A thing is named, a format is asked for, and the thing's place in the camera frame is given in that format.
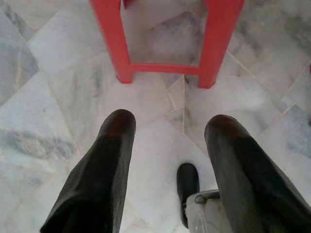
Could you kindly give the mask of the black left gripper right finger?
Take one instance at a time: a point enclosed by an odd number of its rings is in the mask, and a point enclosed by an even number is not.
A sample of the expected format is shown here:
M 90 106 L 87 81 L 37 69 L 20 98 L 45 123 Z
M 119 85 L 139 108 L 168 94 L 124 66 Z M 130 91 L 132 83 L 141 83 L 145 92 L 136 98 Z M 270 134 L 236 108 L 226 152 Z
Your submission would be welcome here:
M 311 233 L 311 207 L 242 124 L 216 115 L 204 136 L 233 233 Z

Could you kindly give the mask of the black left robot foot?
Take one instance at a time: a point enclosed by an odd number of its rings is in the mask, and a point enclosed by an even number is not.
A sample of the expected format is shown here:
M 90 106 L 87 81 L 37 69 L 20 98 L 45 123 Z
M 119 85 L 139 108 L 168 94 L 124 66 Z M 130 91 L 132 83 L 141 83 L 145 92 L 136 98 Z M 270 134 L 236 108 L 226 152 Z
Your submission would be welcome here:
M 176 174 L 176 187 L 180 202 L 181 221 L 184 227 L 188 229 L 187 198 L 200 191 L 198 172 L 193 164 L 183 163 L 179 166 Z

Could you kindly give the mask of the red plastic stool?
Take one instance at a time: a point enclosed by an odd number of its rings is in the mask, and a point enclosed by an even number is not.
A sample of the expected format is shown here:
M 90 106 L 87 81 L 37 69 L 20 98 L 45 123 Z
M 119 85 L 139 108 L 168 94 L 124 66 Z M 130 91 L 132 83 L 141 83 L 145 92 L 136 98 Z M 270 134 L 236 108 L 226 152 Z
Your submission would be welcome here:
M 129 1 L 89 0 L 117 79 L 121 83 L 132 83 L 134 72 L 179 73 L 196 75 L 199 88 L 211 88 L 216 82 L 245 0 L 204 0 L 207 19 L 197 67 L 131 62 L 120 15 L 121 5 L 127 6 Z

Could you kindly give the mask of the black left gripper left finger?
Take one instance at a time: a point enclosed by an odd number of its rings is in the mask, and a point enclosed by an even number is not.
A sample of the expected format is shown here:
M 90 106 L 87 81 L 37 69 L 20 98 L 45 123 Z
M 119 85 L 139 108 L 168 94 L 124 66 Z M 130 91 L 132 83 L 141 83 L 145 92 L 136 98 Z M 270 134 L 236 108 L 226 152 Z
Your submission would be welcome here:
M 40 233 L 119 233 L 136 132 L 134 115 L 112 112 L 72 169 Z

